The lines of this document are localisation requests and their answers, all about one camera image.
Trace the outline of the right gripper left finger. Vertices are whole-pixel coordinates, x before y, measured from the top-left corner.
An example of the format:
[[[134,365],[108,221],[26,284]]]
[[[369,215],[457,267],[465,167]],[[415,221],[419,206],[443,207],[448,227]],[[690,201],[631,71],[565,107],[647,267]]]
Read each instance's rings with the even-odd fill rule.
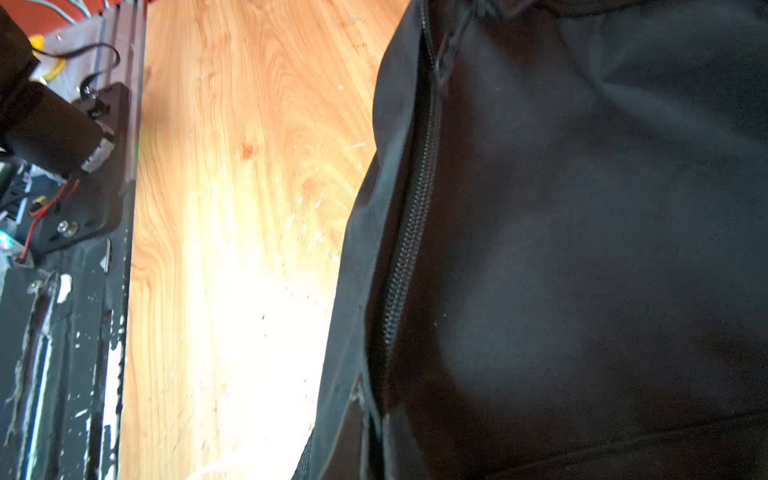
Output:
[[[367,479],[368,454],[369,409],[362,377],[358,376],[320,479]]]

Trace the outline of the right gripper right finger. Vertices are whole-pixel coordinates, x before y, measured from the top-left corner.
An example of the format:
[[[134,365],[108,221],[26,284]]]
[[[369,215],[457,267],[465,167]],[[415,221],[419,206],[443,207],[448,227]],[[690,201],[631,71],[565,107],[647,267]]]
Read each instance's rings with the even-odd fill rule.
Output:
[[[382,449],[385,479],[430,479],[419,443],[422,424],[418,410],[392,410],[382,419]]]

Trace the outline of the black student backpack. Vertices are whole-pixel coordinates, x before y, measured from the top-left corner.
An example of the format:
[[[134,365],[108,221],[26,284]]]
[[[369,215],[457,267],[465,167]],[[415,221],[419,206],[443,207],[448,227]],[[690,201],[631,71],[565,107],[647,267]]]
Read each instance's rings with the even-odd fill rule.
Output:
[[[373,130],[296,478],[766,477],[765,2],[413,1]]]

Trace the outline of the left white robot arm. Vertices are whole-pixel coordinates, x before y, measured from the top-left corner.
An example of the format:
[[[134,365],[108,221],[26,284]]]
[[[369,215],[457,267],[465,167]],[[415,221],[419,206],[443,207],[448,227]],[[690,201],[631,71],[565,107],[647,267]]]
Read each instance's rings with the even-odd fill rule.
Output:
[[[114,151],[114,131],[31,79],[43,53],[2,10],[1,148],[62,178],[89,175]]]

